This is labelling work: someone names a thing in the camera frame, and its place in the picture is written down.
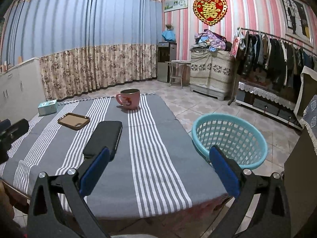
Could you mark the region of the teal tissue box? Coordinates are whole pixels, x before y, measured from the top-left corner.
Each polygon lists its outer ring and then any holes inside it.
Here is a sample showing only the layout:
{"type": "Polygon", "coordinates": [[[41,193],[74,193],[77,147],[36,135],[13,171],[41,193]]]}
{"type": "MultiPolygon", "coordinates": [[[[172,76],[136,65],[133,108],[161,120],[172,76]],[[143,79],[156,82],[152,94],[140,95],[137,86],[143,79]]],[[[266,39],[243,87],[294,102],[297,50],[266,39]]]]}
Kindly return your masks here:
{"type": "Polygon", "coordinates": [[[38,114],[40,117],[54,114],[57,112],[57,100],[42,102],[38,105],[38,114]]]}

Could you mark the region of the white cabinet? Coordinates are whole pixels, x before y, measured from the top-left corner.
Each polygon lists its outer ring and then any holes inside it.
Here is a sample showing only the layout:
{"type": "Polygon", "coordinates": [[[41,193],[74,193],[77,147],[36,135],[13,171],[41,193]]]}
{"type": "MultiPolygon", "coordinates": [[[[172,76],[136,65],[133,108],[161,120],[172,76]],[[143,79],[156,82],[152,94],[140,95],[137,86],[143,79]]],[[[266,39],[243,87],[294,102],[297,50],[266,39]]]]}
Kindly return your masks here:
{"type": "Polygon", "coordinates": [[[45,100],[39,58],[22,62],[1,75],[1,121],[30,121],[45,100]]]}

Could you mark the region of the brown tray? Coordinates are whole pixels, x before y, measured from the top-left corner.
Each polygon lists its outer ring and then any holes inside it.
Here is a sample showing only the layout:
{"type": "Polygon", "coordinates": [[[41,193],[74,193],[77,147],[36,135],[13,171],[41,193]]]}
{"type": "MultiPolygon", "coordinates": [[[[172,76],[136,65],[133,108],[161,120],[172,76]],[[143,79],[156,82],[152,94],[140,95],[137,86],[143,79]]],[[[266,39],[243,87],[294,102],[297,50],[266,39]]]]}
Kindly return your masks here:
{"type": "Polygon", "coordinates": [[[85,115],[69,112],[60,117],[57,122],[58,124],[70,128],[71,130],[79,131],[90,122],[90,118],[85,115]]]}

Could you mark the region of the light blue plastic basket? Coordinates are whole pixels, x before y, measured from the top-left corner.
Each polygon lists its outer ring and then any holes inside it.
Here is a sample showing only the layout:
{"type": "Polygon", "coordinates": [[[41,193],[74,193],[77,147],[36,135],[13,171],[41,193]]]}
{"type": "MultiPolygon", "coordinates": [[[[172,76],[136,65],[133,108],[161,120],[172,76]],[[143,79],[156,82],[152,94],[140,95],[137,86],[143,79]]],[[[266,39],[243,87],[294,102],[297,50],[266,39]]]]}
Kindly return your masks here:
{"type": "Polygon", "coordinates": [[[262,133],[249,122],[229,114],[202,115],[193,123],[191,136],[196,151],[208,162],[212,146],[218,146],[242,169],[258,168],[268,155],[262,133]]]}

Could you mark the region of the black phone case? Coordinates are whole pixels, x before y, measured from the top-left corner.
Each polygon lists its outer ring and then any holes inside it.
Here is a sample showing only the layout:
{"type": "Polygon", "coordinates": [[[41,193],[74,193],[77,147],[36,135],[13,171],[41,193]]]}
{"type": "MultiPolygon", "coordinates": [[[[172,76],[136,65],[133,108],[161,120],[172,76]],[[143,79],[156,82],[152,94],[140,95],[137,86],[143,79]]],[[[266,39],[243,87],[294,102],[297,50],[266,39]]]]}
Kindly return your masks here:
{"type": "Polygon", "coordinates": [[[121,133],[121,121],[99,122],[83,150],[84,158],[93,158],[104,148],[107,148],[110,152],[110,162],[113,161],[120,141],[121,133]]]}

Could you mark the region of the blue lace sofa cover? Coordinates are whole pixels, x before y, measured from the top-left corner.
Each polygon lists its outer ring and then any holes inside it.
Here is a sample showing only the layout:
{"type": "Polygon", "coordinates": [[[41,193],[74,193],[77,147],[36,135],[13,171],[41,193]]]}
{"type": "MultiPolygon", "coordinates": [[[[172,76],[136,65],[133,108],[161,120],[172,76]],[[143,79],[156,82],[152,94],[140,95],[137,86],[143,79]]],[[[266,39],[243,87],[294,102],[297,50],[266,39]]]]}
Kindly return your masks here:
{"type": "Polygon", "coordinates": [[[317,150],[316,139],[316,96],[312,98],[305,110],[303,111],[303,117],[300,119],[300,123],[304,126],[312,141],[314,151],[317,150]]]}

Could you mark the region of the low tv stand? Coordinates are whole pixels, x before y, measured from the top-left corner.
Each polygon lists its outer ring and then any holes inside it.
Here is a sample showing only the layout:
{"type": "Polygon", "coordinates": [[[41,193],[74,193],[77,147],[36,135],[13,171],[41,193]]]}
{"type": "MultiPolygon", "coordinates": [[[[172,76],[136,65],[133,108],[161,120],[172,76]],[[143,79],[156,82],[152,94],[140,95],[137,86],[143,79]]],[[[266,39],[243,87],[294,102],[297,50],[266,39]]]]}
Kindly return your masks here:
{"type": "Polygon", "coordinates": [[[235,102],[237,105],[248,107],[282,122],[288,127],[302,130],[302,126],[294,114],[295,103],[271,91],[240,81],[236,90],[235,102]]]}

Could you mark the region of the blue floral curtain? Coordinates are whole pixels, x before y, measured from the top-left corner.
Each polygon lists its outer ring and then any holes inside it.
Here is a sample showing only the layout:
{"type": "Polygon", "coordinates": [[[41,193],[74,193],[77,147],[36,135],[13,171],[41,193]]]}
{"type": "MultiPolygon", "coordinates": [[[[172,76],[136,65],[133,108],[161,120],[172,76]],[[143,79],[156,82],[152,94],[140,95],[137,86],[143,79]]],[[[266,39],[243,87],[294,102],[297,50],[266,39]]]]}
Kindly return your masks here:
{"type": "Polygon", "coordinates": [[[13,0],[1,63],[38,58],[48,99],[157,75],[162,0],[13,0]]]}

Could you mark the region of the cloth covered cabinet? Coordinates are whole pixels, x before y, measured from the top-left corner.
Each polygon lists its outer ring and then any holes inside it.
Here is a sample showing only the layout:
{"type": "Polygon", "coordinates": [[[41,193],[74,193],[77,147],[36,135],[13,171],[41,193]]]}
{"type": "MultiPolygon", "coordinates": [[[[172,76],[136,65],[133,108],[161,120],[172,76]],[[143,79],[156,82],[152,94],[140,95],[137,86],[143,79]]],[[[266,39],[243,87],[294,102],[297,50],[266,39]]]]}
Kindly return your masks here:
{"type": "Polygon", "coordinates": [[[232,87],[235,60],[228,51],[193,49],[190,64],[190,91],[223,101],[232,87]]]}

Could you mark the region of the clothes rack with garments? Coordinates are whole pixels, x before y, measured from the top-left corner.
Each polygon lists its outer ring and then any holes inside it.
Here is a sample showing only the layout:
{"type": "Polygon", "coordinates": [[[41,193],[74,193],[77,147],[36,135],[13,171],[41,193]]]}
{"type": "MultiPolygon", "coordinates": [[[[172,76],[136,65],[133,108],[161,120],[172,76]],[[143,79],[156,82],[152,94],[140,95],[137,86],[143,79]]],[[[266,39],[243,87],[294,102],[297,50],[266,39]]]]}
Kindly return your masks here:
{"type": "Polygon", "coordinates": [[[231,56],[236,60],[231,99],[246,91],[294,109],[304,67],[316,70],[316,54],[290,40],[239,27],[231,56]]]}

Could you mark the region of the water dispenser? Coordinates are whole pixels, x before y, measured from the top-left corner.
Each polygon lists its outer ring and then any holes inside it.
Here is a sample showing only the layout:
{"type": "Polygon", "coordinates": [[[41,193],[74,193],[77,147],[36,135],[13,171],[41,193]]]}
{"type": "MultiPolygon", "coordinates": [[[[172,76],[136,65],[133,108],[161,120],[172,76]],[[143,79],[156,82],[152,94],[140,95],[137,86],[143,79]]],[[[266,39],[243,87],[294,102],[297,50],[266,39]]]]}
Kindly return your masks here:
{"type": "Polygon", "coordinates": [[[176,60],[177,44],[175,42],[159,42],[157,59],[157,80],[168,83],[170,79],[168,62],[176,60]]]}

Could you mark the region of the pile of clothes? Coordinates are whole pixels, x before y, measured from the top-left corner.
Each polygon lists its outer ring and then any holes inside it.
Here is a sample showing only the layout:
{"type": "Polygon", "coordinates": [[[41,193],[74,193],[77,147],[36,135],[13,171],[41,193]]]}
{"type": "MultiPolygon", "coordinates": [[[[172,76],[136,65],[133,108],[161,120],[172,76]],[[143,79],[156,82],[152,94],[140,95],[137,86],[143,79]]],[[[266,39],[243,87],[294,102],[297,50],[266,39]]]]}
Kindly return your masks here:
{"type": "Polygon", "coordinates": [[[232,43],[227,41],[224,36],[205,29],[201,33],[195,34],[195,44],[191,46],[193,49],[208,49],[210,52],[230,51],[232,43]]]}

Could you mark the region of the framed wall picture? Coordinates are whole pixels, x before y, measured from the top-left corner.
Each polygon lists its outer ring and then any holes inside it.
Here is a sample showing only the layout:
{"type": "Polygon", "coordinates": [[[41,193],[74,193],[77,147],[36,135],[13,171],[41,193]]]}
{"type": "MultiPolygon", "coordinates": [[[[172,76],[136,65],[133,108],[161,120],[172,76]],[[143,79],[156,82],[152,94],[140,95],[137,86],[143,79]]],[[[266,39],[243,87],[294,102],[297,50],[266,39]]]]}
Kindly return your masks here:
{"type": "Polygon", "coordinates": [[[280,0],[280,2],[285,19],[285,34],[313,47],[305,4],[300,0],[280,0]]]}

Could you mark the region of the wall calendar poster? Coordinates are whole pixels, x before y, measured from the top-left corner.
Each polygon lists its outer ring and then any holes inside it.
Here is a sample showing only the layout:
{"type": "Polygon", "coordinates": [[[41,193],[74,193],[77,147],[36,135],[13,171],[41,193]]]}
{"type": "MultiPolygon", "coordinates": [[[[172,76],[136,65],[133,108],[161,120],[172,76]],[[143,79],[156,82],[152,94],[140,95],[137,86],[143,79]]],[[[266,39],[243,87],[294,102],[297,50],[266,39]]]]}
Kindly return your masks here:
{"type": "Polygon", "coordinates": [[[188,0],[167,0],[164,2],[164,12],[182,10],[188,7],[188,0]]]}

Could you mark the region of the red heart wall ornament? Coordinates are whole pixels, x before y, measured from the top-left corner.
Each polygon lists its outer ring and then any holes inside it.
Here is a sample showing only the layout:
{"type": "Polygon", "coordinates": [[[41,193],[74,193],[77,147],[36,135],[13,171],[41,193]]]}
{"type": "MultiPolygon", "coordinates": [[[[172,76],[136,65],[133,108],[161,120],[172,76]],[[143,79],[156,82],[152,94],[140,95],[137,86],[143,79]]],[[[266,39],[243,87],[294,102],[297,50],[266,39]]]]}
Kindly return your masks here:
{"type": "Polygon", "coordinates": [[[195,0],[193,3],[195,16],[208,26],[213,26],[221,21],[227,10],[226,0],[195,0]]]}

